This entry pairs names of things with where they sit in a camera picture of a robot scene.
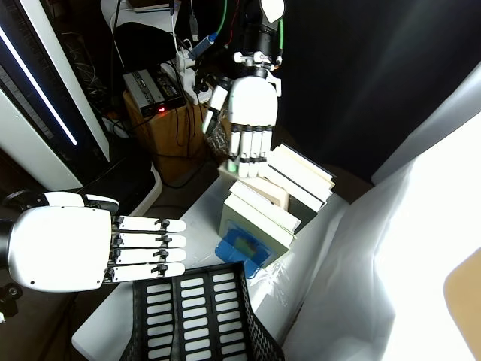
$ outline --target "black plastic basket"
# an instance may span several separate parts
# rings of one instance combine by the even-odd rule
[[[242,262],[133,288],[134,326],[122,361],[284,360],[250,307]]]

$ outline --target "black backdrop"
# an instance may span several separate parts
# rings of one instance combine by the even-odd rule
[[[313,160],[366,180],[481,61],[481,2],[286,5],[279,121]]]

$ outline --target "white light strip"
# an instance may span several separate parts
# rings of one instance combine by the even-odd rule
[[[35,90],[37,90],[38,95],[42,98],[42,100],[44,101],[45,105],[47,106],[47,108],[52,113],[52,115],[55,118],[55,120],[57,121],[57,123],[62,127],[63,131],[68,136],[68,138],[73,143],[73,145],[77,145],[77,141],[75,140],[74,136],[72,135],[72,133],[70,133],[70,130],[68,130],[65,123],[63,123],[63,120],[60,119],[59,114],[56,112],[55,108],[52,106],[50,101],[47,99],[47,96],[44,94],[43,90],[40,88],[37,81],[33,78],[32,73],[30,73],[30,70],[27,68],[25,63],[22,61],[22,58],[20,58],[20,55],[15,50],[14,46],[12,45],[10,40],[8,39],[7,35],[5,34],[5,32],[3,31],[1,26],[0,26],[0,38],[2,38],[5,45],[7,45],[7,48],[9,49],[11,54],[14,56],[15,60],[17,61],[17,64],[21,67],[21,69],[23,70],[23,72],[25,73],[27,78],[30,80],[30,83],[35,88]]]

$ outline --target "robotic arm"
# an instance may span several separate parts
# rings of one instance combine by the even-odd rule
[[[117,216],[114,199],[76,193],[35,203],[15,223],[0,220],[0,266],[24,287],[74,292],[185,271],[181,220]]]
[[[228,170],[237,171],[239,177],[262,176],[267,166],[277,97],[281,96],[280,79],[271,72],[282,64],[283,14],[283,0],[252,0],[247,4],[244,48],[234,54],[234,61],[246,67],[245,76],[233,84],[219,82],[204,119],[203,131],[208,134],[229,98],[232,127]]]

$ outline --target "brown box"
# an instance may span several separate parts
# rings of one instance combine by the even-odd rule
[[[149,119],[142,117],[129,92],[125,91],[123,98],[132,126]],[[167,183],[199,167],[207,155],[200,106],[187,104],[190,122],[186,107],[183,106],[157,114],[144,125],[135,128],[138,141],[152,155],[154,165]],[[189,124],[190,141],[188,141]]]

